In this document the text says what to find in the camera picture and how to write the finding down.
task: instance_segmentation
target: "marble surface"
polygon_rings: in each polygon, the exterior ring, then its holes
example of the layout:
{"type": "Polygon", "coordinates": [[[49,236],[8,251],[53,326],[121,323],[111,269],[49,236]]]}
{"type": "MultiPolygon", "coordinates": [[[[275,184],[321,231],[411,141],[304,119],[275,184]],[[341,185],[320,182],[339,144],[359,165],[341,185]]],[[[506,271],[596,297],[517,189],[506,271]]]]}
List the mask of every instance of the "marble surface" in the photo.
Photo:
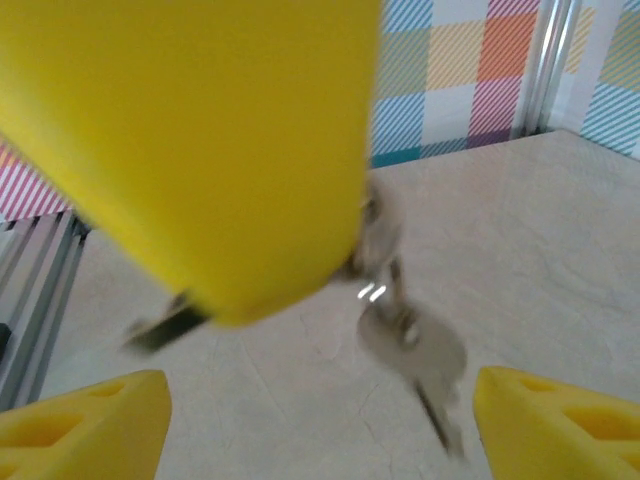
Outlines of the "marble surface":
{"type": "Polygon", "coordinates": [[[378,174],[404,206],[410,293],[469,349],[455,412],[467,464],[447,460],[402,381],[358,346],[356,286],[141,361],[119,350],[123,332],[168,296],[100,232],[44,396],[163,369],[174,411],[161,480],[490,479],[471,412],[484,365],[640,401],[640,163],[557,132],[378,174]]]}

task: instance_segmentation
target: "pink striped wall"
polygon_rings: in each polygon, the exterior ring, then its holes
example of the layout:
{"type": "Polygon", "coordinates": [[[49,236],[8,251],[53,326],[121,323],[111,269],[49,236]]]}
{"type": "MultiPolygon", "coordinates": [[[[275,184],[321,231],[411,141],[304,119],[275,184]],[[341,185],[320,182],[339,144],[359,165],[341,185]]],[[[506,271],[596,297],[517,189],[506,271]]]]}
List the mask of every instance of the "pink striped wall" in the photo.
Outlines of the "pink striped wall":
{"type": "Polygon", "coordinates": [[[64,197],[0,139],[0,214],[4,219],[20,220],[69,208],[64,197]]]}

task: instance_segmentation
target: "key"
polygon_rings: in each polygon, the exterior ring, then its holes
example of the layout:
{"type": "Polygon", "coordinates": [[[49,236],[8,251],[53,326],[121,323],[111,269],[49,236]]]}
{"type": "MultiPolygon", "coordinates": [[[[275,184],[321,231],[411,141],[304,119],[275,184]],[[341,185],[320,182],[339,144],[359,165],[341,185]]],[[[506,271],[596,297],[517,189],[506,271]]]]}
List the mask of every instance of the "key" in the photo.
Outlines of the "key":
{"type": "Polygon", "coordinates": [[[374,301],[360,317],[358,334],[366,350],[404,377],[447,454],[464,458],[461,430],[447,414],[467,364],[456,332],[413,303],[374,301]]]}

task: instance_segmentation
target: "orange square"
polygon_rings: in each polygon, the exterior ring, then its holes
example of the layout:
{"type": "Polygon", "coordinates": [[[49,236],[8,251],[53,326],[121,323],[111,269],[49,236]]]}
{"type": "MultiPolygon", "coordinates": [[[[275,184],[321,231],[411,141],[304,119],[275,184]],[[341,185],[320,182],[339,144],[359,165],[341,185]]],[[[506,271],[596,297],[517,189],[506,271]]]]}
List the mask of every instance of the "orange square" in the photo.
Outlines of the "orange square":
{"type": "Polygon", "coordinates": [[[487,20],[480,53],[478,81],[524,74],[536,13],[487,20]]]}

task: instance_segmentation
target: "yellow object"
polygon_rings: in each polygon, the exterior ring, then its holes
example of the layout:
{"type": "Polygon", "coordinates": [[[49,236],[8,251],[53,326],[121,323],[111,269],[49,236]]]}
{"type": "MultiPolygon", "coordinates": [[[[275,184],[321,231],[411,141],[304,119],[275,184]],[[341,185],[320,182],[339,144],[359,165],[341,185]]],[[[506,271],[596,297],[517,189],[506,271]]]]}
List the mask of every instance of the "yellow object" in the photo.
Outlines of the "yellow object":
{"type": "Polygon", "coordinates": [[[0,414],[0,480],[151,480],[171,418],[142,371],[0,414]]]}
{"type": "Polygon", "coordinates": [[[239,324],[354,247],[380,0],[2,0],[0,131],[239,324]]]}
{"type": "Polygon", "coordinates": [[[490,367],[474,408],[496,480],[640,479],[640,405],[490,367]]]}

